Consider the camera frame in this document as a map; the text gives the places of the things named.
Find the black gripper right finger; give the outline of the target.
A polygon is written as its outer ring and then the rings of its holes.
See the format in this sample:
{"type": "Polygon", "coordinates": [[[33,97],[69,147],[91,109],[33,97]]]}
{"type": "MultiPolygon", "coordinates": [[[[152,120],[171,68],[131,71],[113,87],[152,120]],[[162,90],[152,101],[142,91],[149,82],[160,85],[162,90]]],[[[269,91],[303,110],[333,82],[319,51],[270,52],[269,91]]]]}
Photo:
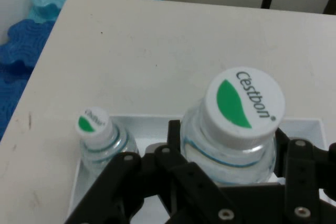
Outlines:
{"type": "Polygon", "coordinates": [[[275,133],[274,173],[285,178],[284,223],[335,223],[335,206],[320,199],[319,191],[335,200],[335,144],[327,151],[302,138],[275,133]]]}

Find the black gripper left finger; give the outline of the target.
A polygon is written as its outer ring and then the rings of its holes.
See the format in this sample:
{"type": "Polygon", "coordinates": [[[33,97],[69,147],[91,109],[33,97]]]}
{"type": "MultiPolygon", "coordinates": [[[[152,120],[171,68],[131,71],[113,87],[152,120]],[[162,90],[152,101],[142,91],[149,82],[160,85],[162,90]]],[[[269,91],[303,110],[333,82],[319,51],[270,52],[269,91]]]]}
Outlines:
{"type": "Polygon", "coordinates": [[[159,196],[169,223],[238,223],[233,202],[180,153],[179,120],[167,142],[140,156],[117,154],[67,218],[67,223],[129,223],[147,197],[159,196]]]}

